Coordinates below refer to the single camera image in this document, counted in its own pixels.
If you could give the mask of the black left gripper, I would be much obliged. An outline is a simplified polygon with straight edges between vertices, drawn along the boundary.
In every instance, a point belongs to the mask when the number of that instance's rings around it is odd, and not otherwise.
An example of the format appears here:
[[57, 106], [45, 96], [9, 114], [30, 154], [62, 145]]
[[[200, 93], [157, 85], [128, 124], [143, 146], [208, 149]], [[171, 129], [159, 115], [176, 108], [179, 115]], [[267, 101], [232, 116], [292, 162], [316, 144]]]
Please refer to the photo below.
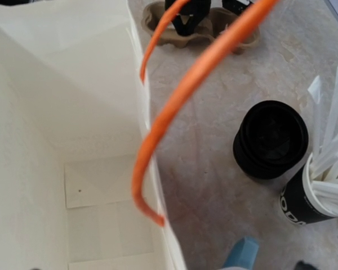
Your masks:
[[[221, 1], [222, 7], [241, 14], [253, 1]], [[189, 36], [194, 33], [198, 24], [209, 14], [210, 0], [192, 0], [183, 5], [179, 13], [175, 15], [172, 24], [180, 36]]]

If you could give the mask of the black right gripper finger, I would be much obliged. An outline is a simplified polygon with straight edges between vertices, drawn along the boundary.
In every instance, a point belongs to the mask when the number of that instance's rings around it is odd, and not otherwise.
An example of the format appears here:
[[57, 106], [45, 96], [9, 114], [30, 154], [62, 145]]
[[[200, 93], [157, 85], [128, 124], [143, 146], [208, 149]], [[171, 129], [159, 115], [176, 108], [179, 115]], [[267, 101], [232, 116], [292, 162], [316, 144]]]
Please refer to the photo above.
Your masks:
[[296, 263], [294, 270], [315, 270], [315, 266], [301, 260]]

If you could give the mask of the brown cardboard cup carrier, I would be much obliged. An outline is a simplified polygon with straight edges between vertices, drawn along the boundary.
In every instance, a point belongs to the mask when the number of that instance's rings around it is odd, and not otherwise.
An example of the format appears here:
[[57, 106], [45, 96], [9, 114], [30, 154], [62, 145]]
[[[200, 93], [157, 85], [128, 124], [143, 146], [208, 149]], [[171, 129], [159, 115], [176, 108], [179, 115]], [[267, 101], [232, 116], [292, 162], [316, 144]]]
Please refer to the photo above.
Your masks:
[[[158, 23], [164, 12], [175, 1], [153, 2], [148, 4], [143, 10], [141, 26], [150, 36], [153, 36]], [[176, 32], [172, 20], [163, 31], [157, 45], [172, 44], [175, 47], [183, 48], [189, 42], [208, 40], [213, 42], [237, 17], [241, 14], [235, 14], [223, 7], [211, 7], [209, 14], [198, 24], [193, 34], [189, 36], [180, 36]], [[244, 50], [255, 47], [259, 43], [260, 32], [257, 28], [251, 36], [240, 43], [233, 51], [234, 54], [240, 55]]]

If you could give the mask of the white paper takeout bag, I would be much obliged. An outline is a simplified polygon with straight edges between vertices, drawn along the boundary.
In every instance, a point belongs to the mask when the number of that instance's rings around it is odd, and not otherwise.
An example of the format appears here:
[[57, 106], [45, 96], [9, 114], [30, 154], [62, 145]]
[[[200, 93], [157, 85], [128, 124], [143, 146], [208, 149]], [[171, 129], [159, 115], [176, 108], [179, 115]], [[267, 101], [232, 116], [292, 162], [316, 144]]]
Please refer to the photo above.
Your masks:
[[163, 12], [0, 4], [0, 269], [188, 269], [172, 224], [131, 198], [152, 115], [141, 37]]

